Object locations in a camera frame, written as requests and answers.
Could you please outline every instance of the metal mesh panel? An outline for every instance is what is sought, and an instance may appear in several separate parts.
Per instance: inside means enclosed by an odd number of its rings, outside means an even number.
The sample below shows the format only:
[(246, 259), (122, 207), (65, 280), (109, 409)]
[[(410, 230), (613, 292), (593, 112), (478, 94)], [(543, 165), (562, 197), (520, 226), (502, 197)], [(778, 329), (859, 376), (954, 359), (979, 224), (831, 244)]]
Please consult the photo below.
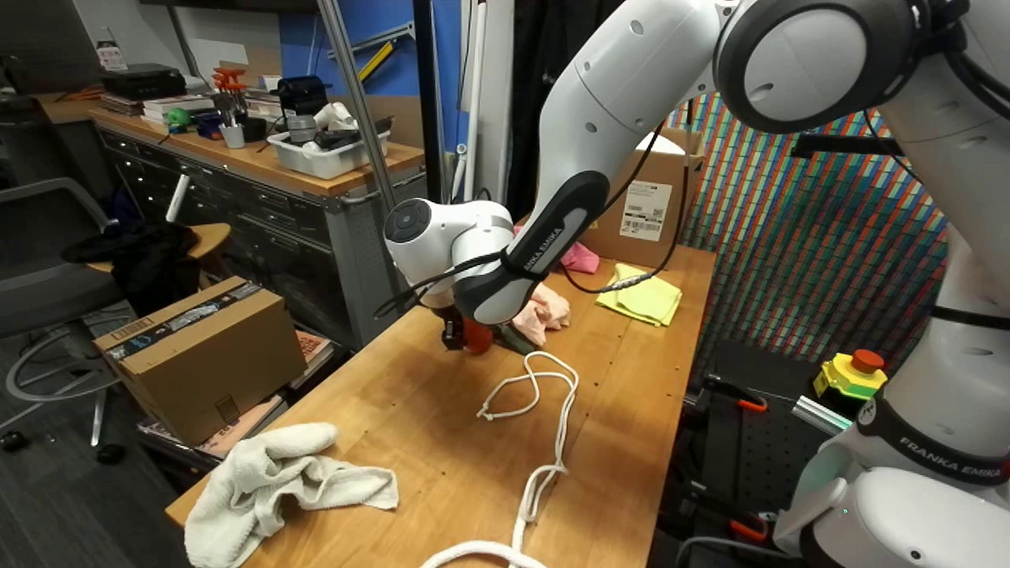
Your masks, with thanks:
[[(743, 126), (718, 94), (702, 101), (697, 128), (710, 171), (685, 244), (719, 253), (703, 345), (813, 362), (874, 347), (901, 362), (947, 259), (947, 222), (929, 191), (884, 153), (791, 159), (796, 135)], [(821, 133), (873, 135), (865, 118)]]

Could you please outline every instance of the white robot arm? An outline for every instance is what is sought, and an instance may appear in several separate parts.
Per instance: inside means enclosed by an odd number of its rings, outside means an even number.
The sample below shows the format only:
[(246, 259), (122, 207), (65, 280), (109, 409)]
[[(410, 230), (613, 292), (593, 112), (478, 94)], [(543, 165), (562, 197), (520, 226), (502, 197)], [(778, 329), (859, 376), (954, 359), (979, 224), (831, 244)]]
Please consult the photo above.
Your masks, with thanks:
[(513, 236), (498, 206), (409, 201), (384, 232), (398, 269), (431, 285), (431, 305), (509, 321), (708, 59), (727, 108), (754, 128), (880, 108), (963, 232), (923, 345), (859, 430), (808, 463), (778, 541), (839, 566), (1008, 566), (1008, 0), (746, 0), (724, 31), (710, 0), (625, 0), (543, 108), (526, 230)]

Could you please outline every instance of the cardboard box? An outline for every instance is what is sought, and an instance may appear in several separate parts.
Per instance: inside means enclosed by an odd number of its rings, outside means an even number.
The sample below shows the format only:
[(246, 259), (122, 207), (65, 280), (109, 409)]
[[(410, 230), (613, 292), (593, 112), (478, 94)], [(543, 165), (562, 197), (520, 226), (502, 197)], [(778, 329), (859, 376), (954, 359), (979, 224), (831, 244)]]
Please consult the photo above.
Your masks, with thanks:
[(229, 278), (94, 341), (130, 394), (187, 445), (304, 376), (283, 300)]
[[(611, 194), (633, 175), (647, 140), (627, 159), (625, 171), (617, 175), (618, 186), (613, 186)], [(658, 140), (627, 191), (586, 226), (581, 244), (607, 259), (645, 269), (661, 264), (668, 244), (683, 239), (685, 213), (694, 207), (703, 184), (703, 165), (708, 153), (694, 135), (664, 128), (664, 140)]]

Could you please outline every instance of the white cloth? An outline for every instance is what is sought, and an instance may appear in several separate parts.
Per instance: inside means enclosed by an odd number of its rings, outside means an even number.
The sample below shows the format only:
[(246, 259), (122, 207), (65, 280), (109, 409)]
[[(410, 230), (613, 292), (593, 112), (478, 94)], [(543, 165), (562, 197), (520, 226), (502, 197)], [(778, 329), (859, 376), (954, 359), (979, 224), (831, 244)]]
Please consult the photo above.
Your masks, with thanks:
[(307, 511), (398, 509), (391, 469), (318, 458), (334, 440), (334, 425), (304, 424), (235, 445), (187, 517), (190, 560), (200, 568), (245, 566), (259, 539), (283, 528), (281, 495), (293, 495)]

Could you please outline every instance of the floor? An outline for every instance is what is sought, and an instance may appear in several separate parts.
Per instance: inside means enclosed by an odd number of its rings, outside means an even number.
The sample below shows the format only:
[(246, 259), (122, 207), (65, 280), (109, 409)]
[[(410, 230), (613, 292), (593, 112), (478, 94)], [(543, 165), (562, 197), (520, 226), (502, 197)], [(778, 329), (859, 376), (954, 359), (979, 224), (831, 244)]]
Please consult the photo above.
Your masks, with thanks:
[[(21, 347), (27, 337), (0, 341), (4, 376)], [(0, 424), (21, 406), (0, 387)], [(185, 533), (160, 511), (177, 493), (132, 435), (140, 409), (115, 391), (104, 431), (109, 440), (128, 445), (128, 458), (97, 463), (89, 450), (89, 406), (92, 398), (44, 405), (17, 424), (33, 445), (0, 450), (0, 566), (187, 566)]]

